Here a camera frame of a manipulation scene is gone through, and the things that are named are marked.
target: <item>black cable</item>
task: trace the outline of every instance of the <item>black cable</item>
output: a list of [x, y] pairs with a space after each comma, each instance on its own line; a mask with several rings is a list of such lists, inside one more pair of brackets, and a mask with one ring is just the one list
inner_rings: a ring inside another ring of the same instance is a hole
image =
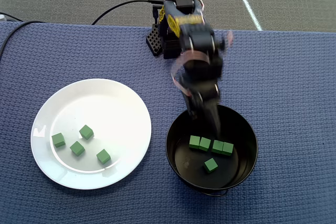
[[18, 25], [17, 27], [15, 27], [11, 32], [10, 34], [6, 37], [5, 41], [3, 42], [2, 46], [1, 46], [1, 49], [0, 49], [0, 61], [1, 61], [1, 57], [2, 57], [2, 53], [4, 52], [5, 50], [5, 46], [8, 42], [8, 40], [11, 38], [11, 36], [16, 32], [18, 31], [19, 29], [21, 29], [22, 27], [26, 26], [26, 25], [29, 25], [31, 23], [44, 23], [42, 21], [36, 21], [36, 20], [32, 20], [32, 21], [26, 21], [26, 22], [23, 22], [21, 23], [20, 25]]
[[102, 15], [100, 15], [93, 23], [92, 25], [95, 25], [103, 16], [105, 16], [107, 13], [109, 13], [110, 11], [122, 6], [122, 5], [126, 5], [126, 4], [130, 4], [130, 3], [135, 3], [135, 2], [147, 2], [147, 3], [151, 3], [151, 4], [158, 4], [158, 5], [163, 5], [163, 1], [162, 0], [130, 0], [130, 1], [126, 1], [124, 3], [121, 3], [119, 5], [115, 5], [114, 7], [108, 9], [106, 12], [104, 12]]
[[16, 17], [14, 17], [14, 16], [12, 16], [12, 15], [10, 15], [10, 14], [2, 13], [2, 12], [0, 12], [0, 14], [5, 15], [5, 16], [8, 16], [8, 17], [11, 17], [11, 18], [13, 18], [13, 19], [16, 19], [17, 21], [21, 21], [21, 22], [23, 22], [23, 20], [21, 20], [21, 19], [19, 19], [19, 18], [16, 18]]

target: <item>white line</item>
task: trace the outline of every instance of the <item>white line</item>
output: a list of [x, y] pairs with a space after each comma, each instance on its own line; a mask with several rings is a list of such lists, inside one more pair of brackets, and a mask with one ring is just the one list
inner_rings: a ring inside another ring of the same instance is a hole
[[245, 6], [246, 6], [246, 9], [248, 10], [248, 13], [250, 13], [250, 16], [251, 16], [251, 18], [252, 18], [254, 24], [256, 25], [258, 31], [262, 31], [263, 29], [261, 28], [261, 26], [260, 26], [260, 24], [259, 24], [259, 22], [258, 22], [256, 16], [254, 15], [254, 13], [253, 13], [253, 11], [252, 11], [252, 9], [251, 9], [251, 7], [250, 7], [250, 4], [248, 3], [247, 0], [243, 0], [243, 2], [244, 2], [244, 4], [245, 4]]

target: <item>table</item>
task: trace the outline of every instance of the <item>table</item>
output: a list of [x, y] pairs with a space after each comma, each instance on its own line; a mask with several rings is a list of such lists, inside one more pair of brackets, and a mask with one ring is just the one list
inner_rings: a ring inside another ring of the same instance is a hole
[[[18, 23], [0, 23], [0, 43]], [[336, 34], [235, 31], [219, 82], [224, 104], [254, 128], [252, 174], [222, 198], [184, 185], [165, 136], [185, 110], [154, 58], [150, 28], [30, 24], [0, 62], [0, 223], [332, 223], [336, 218]], [[216, 31], [217, 37], [225, 31]], [[122, 181], [97, 190], [62, 187], [36, 165], [30, 131], [43, 103], [89, 78], [122, 82], [145, 102], [151, 143]]]

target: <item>robotic arm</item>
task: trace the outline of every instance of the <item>robotic arm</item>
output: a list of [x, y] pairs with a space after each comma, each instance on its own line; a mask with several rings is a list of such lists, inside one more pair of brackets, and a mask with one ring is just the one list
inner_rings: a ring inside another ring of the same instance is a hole
[[[221, 123], [217, 103], [220, 94], [217, 80], [222, 74], [223, 59], [218, 49], [224, 50], [225, 43], [215, 40], [214, 31], [204, 20], [203, 8], [201, 0], [165, 0], [159, 24], [153, 25], [151, 32], [157, 34], [154, 29], [158, 28], [161, 48], [154, 48], [152, 52], [157, 55], [163, 52], [165, 59], [178, 57], [172, 77], [183, 92], [190, 116], [207, 119], [219, 136]], [[177, 81], [175, 74], [180, 66], [184, 66], [185, 71]]]

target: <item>white plate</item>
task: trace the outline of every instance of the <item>white plate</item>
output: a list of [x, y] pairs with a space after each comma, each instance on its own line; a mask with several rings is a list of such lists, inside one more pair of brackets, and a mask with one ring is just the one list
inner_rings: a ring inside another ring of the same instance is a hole
[[[79, 134], [85, 124], [94, 132], [89, 140]], [[66, 145], [56, 148], [51, 136], [60, 132]], [[74, 189], [96, 189], [118, 182], [137, 167], [151, 139], [151, 119], [129, 87], [105, 79], [82, 80], [45, 102], [30, 139], [34, 159], [50, 179]], [[78, 157], [70, 149], [75, 141], [85, 148]], [[102, 149], [111, 156], [104, 165], [96, 157]]]

